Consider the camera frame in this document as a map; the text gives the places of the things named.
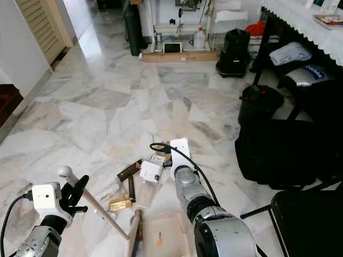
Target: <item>black cable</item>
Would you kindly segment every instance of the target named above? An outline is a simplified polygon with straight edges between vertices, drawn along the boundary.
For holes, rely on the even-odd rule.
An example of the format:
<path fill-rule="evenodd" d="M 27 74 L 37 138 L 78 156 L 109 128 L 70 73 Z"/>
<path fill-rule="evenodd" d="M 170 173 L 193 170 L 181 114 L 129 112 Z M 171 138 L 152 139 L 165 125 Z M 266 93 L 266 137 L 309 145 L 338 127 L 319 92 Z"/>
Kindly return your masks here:
<path fill-rule="evenodd" d="M 14 204 L 16 204 L 16 202 L 18 202 L 20 199 L 22 198 L 26 198 L 26 194 L 23 194 L 19 197 L 17 197 L 9 206 L 9 209 L 7 210 L 5 219 L 4 219 L 4 223 L 2 224 L 2 229 L 1 229 L 1 236 L 0 236 L 0 251 L 1 251 L 1 257 L 5 257 L 5 250 L 4 250 L 4 237 L 5 237 L 5 229 L 6 229 L 6 225 L 7 225 L 7 221 L 9 219 L 11 210 L 14 206 Z"/>
<path fill-rule="evenodd" d="M 207 0 L 205 1 L 205 4 L 204 4 L 203 13 L 202 13 L 202 16 L 200 17 L 199 25 L 201 25 L 201 23 L 202 23 L 202 19 L 203 19 L 203 16 L 204 16 L 204 11 L 205 11 L 205 8 L 206 8 L 206 3 L 207 3 Z"/>
<path fill-rule="evenodd" d="M 183 156 L 186 160 L 188 160 L 191 164 L 193 164 L 193 165 L 194 165 L 194 168 L 195 168 L 196 170 L 199 171 L 199 173 L 200 173 L 201 176 L 203 177 L 204 181 L 206 182 L 206 185 L 207 185 L 208 189 L 209 189 L 210 192 L 211 192 L 211 195 L 212 195 L 212 197 L 213 197 L 213 200 L 214 200 L 215 204 L 216 204 L 217 206 L 220 207 L 220 204 L 219 204 L 219 202 L 218 202 L 217 197 L 215 196 L 215 193 L 214 193 L 214 191 L 213 191 L 213 188 L 212 188 L 210 182 L 209 182 L 208 179 L 206 178 L 206 176 L 205 176 L 205 174 L 203 173 L 203 171 L 201 170 L 201 168 L 200 168 L 194 161 L 192 161 L 191 158 L 189 158 L 187 155 L 185 155 L 183 152 L 179 151 L 179 150 L 176 149 L 175 147 L 172 147 L 172 146 L 167 145 L 167 144 L 165 144 L 165 143 L 152 143 L 152 144 L 150 144 L 150 148 L 151 148 L 152 150 L 157 151 L 157 152 L 162 152 L 161 150 L 163 150 L 163 149 L 156 149 L 156 148 L 154 148 L 153 146 L 163 146 L 164 148 L 167 147 L 167 148 L 169 148 L 169 149 L 172 149 L 173 151 L 176 151 L 178 154 L 182 155 L 182 156 Z"/>
<path fill-rule="evenodd" d="M 182 31 L 181 31 L 181 29 L 182 29 L 182 26 L 184 25 L 184 23 L 180 23 L 179 25 L 178 25 L 178 27 L 177 27 L 177 29 L 176 29 L 176 33 L 178 34 L 178 30 L 180 29 L 180 36 L 181 36 L 181 34 L 182 34 Z"/>
<path fill-rule="evenodd" d="M 256 248 L 259 255 L 261 255 L 262 257 L 268 257 L 258 245 L 256 245 Z"/>

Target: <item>red object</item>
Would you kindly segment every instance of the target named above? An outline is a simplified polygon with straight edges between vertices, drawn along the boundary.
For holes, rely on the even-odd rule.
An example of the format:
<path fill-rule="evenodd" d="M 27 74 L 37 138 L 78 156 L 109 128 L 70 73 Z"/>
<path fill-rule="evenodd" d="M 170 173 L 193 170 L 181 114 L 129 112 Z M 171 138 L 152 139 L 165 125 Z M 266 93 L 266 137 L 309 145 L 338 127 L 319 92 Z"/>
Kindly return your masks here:
<path fill-rule="evenodd" d="M 260 20 L 256 24 L 251 24 L 248 27 L 246 27 L 245 31 L 249 32 L 251 36 L 262 36 L 265 27 L 266 21 Z"/>

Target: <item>wooden door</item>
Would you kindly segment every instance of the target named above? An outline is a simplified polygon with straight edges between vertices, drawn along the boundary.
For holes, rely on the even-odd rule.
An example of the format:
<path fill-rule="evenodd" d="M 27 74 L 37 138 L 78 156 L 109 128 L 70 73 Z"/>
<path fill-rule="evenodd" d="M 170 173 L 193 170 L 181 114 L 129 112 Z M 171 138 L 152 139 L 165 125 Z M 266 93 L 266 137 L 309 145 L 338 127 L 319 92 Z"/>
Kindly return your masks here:
<path fill-rule="evenodd" d="M 64 49 L 65 44 L 46 0 L 16 0 L 32 34 L 49 64 Z"/>

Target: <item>black chair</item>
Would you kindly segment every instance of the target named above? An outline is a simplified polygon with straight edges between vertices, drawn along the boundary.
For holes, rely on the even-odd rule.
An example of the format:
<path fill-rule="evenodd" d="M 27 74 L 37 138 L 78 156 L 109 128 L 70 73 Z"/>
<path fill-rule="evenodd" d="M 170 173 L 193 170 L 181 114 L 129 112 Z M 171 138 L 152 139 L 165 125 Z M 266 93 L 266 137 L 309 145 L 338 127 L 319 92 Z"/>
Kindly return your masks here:
<path fill-rule="evenodd" d="M 268 211 L 285 256 L 343 256 L 343 183 L 335 191 L 320 191 L 341 181 L 336 178 L 306 191 L 281 191 L 270 205 L 241 219 Z"/>

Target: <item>wooden plank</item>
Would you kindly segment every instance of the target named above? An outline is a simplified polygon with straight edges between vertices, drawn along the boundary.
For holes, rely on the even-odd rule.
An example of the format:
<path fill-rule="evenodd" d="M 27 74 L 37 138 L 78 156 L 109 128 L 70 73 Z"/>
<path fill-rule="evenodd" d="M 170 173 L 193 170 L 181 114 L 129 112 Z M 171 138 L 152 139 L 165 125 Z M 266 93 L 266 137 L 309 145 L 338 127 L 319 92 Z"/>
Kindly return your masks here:
<path fill-rule="evenodd" d="M 163 62 L 208 62 L 218 61 L 220 52 L 168 52 L 142 54 L 142 60 L 147 63 Z"/>
<path fill-rule="evenodd" d="M 130 0 L 130 4 L 141 4 L 143 0 Z"/>

